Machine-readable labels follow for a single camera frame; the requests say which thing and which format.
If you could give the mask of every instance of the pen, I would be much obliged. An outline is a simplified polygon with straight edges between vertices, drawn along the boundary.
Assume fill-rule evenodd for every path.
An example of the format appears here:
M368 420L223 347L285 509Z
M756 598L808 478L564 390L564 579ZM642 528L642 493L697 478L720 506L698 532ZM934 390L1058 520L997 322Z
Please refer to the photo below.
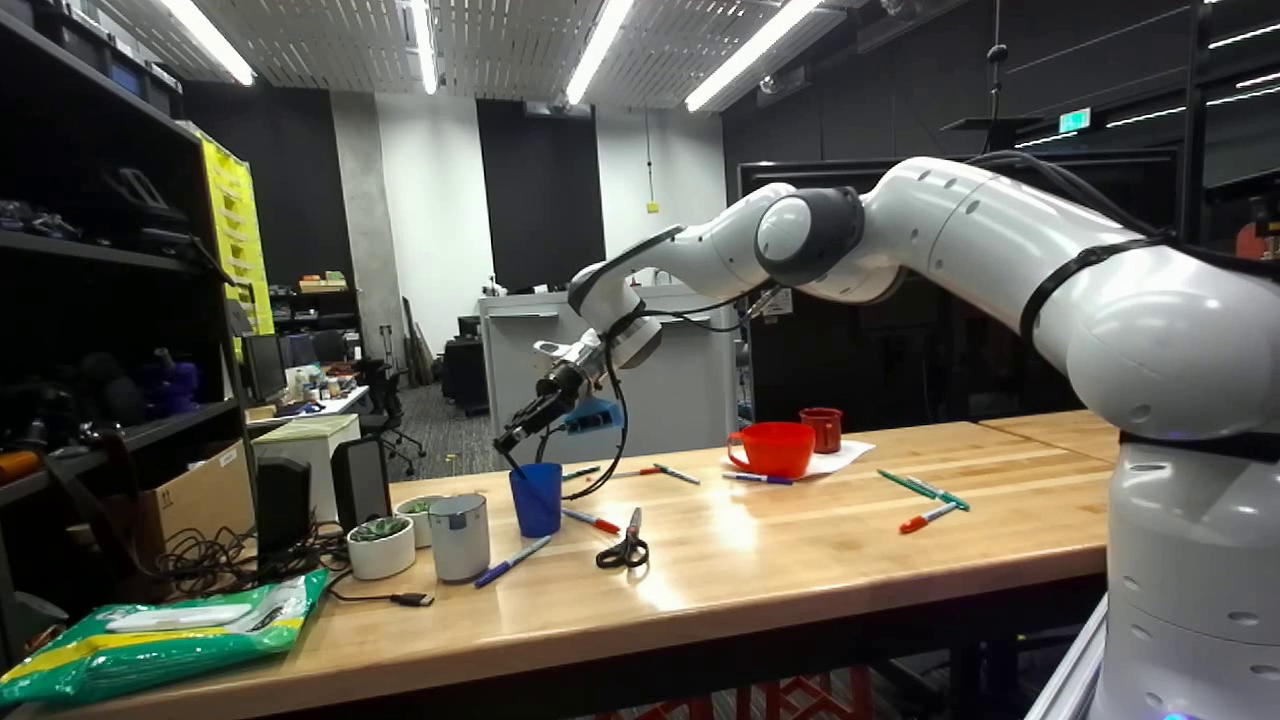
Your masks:
M523 552L517 552L517 555L509 555L509 561L492 564L489 571L481 571L481 576L476 576L476 589L483 589L483 584L492 584L492 579L509 576L517 564L523 564L531 552L539 552L539 548L549 548L549 543L552 543L552 537L539 537L539 540L531 540Z
M669 465L647 465L647 470L638 470L638 478L671 478L671 480L680 480L680 486L705 486L705 480L697 480L697 478L689 478L689 473L674 473L674 470L669 470Z
M618 528L607 526L603 518L589 518L589 513L574 513L574 509L564 509L564 518L570 518L578 526L591 526L594 532L618 537Z
M932 486L924 486L924 480L914 480L914 478L895 478L895 473L886 473L886 470L881 470L881 478L891 480L891 486L899 486L899 490L907 490L907 493L914 493L914 496L927 496L927 502L940 502L940 506L953 506L953 509L966 513L966 506L963 506L959 496L953 496L953 493L942 493L942 490L932 490Z
M765 473L725 473L729 480L741 480L741 486L792 486L784 478L765 478Z
M924 532L932 520L942 520L942 518L953 518L953 513L956 513L956 506L932 509L927 518L904 520L895 532L899 532L899 537Z

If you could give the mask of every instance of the blue container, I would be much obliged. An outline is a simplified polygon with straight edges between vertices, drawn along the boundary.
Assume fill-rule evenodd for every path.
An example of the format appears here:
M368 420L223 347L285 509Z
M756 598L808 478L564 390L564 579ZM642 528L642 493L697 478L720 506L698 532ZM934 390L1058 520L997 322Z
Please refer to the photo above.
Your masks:
M559 532L559 465L519 465L509 473L519 537Z

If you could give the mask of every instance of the black scissors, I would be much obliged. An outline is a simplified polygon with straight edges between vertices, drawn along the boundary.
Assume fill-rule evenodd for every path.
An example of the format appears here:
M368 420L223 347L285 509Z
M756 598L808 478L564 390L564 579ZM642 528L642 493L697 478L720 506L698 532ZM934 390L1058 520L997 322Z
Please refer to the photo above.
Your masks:
M638 540L638 509L637 509L625 540L603 548L594 555L594 569L642 569L642 564L647 564L647 543Z

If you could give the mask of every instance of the green bag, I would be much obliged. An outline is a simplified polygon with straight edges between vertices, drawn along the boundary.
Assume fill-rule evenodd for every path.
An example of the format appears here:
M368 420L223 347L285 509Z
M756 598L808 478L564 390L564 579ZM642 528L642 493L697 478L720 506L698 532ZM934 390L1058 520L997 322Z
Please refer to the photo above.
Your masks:
M0 709L95 704L288 655L323 594L327 569L310 569L252 594L174 606L104 606L6 669L0 677Z

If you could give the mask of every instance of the red cup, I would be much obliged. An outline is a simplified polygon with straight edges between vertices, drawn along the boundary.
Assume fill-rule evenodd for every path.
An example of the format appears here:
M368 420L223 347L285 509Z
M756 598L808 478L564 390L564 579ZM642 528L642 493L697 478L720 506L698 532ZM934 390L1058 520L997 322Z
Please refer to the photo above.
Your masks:
M748 428L732 434L729 439L745 443L745 451L748 451L748 460L729 451L732 470L780 478L780 480L801 480L808 473L808 458L817 443L813 424L788 424L788 420L748 424Z
M813 424L817 451L823 458L841 451L841 434L842 434L841 420L842 420L841 407L801 407L801 424Z

